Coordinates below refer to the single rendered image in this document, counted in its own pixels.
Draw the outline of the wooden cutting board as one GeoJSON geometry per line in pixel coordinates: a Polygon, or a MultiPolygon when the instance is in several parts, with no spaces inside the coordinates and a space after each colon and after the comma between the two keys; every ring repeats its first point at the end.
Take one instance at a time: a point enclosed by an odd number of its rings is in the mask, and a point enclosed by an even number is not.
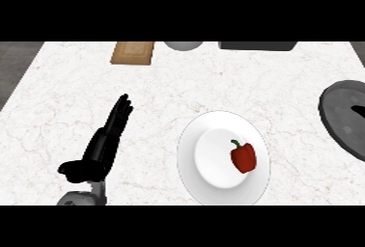
{"type": "Polygon", "coordinates": [[[109,63],[112,65],[149,65],[152,41],[120,41],[115,44],[109,63]]]}

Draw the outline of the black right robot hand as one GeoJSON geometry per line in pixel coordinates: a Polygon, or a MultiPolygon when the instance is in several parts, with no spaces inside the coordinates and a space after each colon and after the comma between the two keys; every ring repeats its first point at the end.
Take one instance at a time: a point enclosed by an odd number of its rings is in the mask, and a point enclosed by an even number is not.
{"type": "Polygon", "coordinates": [[[353,105],[350,107],[352,111],[356,112],[359,114],[360,117],[365,118],[365,106],[360,105],[353,105]]]}

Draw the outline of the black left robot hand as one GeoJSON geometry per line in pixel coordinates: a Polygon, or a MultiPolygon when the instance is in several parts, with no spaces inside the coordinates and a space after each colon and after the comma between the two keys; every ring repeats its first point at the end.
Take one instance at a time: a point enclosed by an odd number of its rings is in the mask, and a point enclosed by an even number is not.
{"type": "Polygon", "coordinates": [[[111,109],[103,127],[93,135],[80,160],[60,164],[57,172],[72,183],[99,182],[105,179],[115,159],[120,137],[127,125],[134,107],[128,95],[124,94],[111,109]]]}

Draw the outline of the grey round bowl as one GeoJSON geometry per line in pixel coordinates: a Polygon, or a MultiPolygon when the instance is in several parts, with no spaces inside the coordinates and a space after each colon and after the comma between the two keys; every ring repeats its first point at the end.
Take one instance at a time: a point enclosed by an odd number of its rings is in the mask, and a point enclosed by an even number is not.
{"type": "Polygon", "coordinates": [[[201,41],[167,41],[167,46],[177,51],[193,50],[201,44],[201,41]]]}

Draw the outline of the white plate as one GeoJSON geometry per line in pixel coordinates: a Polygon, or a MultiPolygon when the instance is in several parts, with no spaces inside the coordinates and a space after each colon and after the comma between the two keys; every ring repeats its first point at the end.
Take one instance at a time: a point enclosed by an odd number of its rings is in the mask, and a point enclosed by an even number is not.
{"type": "Polygon", "coordinates": [[[183,186],[202,205],[253,205],[269,181],[269,152],[263,136],[235,113],[213,111],[187,124],[180,137],[177,166],[183,186]],[[257,167],[241,173],[230,152],[250,144],[257,167]]]}

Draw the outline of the dark grey appliance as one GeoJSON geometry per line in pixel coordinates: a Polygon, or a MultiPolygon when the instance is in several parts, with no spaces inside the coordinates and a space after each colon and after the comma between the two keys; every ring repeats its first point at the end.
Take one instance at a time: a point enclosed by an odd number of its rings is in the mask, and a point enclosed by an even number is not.
{"type": "Polygon", "coordinates": [[[220,49],[289,51],[297,45],[295,41],[220,41],[220,49]]]}

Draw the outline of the red bell pepper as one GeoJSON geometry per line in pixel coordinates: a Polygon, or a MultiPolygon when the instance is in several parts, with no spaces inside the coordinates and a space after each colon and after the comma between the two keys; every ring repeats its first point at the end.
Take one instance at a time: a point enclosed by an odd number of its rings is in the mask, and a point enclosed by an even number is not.
{"type": "Polygon", "coordinates": [[[230,161],[238,171],[245,174],[257,167],[255,151],[250,143],[241,145],[235,139],[230,140],[230,143],[235,145],[235,149],[230,151],[230,161]]]}

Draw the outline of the dark grey pan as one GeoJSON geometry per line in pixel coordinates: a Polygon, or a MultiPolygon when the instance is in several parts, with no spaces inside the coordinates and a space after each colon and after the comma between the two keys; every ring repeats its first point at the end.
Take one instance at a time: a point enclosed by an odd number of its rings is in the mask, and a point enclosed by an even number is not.
{"type": "Polygon", "coordinates": [[[352,111],[353,105],[365,106],[365,82],[335,82],[319,97],[320,121],[341,148],[365,161],[365,118],[352,111]]]}

